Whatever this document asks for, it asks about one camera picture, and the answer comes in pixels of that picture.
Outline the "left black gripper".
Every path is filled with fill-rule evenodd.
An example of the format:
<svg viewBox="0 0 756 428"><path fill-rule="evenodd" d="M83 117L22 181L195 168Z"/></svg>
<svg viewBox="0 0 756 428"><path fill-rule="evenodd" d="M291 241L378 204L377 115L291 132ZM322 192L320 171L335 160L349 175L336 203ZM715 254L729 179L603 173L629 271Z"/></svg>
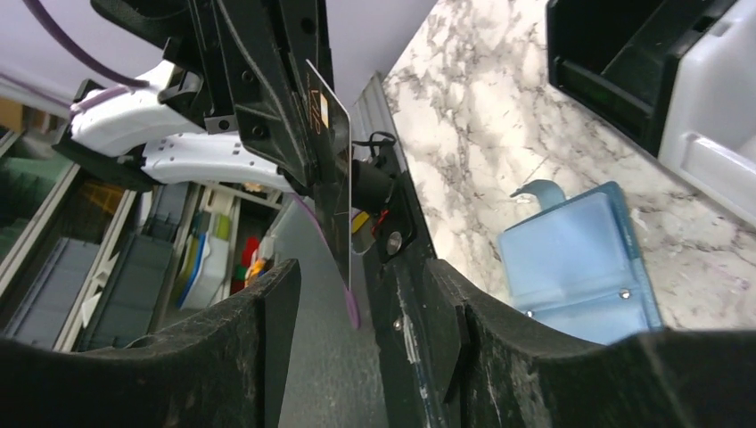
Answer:
<svg viewBox="0 0 756 428"><path fill-rule="evenodd" d="M323 144L306 118L306 68L331 69L324 1L93 1L172 64L157 101L209 133L233 132L299 188Z"/></svg>

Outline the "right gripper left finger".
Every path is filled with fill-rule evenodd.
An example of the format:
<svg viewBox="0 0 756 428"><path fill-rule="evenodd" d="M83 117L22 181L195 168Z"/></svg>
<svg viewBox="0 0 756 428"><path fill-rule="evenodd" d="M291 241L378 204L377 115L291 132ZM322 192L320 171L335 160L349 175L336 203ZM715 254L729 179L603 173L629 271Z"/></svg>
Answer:
<svg viewBox="0 0 756 428"><path fill-rule="evenodd" d="M124 349L1 342L4 427L276 427L300 302L295 259Z"/></svg>

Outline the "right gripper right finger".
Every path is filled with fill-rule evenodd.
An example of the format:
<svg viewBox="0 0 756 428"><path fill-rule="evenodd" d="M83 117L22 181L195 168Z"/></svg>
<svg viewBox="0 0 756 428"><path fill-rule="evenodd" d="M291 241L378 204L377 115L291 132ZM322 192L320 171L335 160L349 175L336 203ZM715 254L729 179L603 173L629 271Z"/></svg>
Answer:
<svg viewBox="0 0 756 428"><path fill-rule="evenodd" d="M752 427L755 333L661 330L610 345L540 324L446 261L424 273L461 306L465 427Z"/></svg>

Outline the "black VIP card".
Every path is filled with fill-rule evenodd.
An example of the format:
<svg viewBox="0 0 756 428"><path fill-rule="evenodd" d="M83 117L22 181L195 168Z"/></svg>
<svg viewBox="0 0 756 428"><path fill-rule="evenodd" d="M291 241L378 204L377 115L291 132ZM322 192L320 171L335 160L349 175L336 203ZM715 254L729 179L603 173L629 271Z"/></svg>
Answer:
<svg viewBox="0 0 756 428"><path fill-rule="evenodd" d="M349 114L313 62L307 60L306 64L309 135L318 172L312 188L316 219L343 283L348 285L353 159Z"/></svg>

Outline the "blue leather card holder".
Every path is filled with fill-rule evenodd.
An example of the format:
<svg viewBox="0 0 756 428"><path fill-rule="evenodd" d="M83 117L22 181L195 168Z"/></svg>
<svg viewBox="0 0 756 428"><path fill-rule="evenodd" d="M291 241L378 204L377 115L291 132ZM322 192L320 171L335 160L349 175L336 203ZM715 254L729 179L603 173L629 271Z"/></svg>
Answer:
<svg viewBox="0 0 756 428"><path fill-rule="evenodd" d="M511 306L559 332L603 345L664 327L614 182L566 198L537 179L515 191L540 211L497 237Z"/></svg>

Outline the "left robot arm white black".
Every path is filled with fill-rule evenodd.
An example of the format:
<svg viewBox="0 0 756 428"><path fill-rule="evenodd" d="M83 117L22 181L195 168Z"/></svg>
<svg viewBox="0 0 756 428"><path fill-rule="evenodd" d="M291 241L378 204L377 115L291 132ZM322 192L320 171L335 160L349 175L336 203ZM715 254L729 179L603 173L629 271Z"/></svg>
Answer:
<svg viewBox="0 0 756 428"><path fill-rule="evenodd" d="M95 1L161 61L109 88L84 81L54 143L137 192L191 181L314 195L337 181L323 1Z"/></svg>

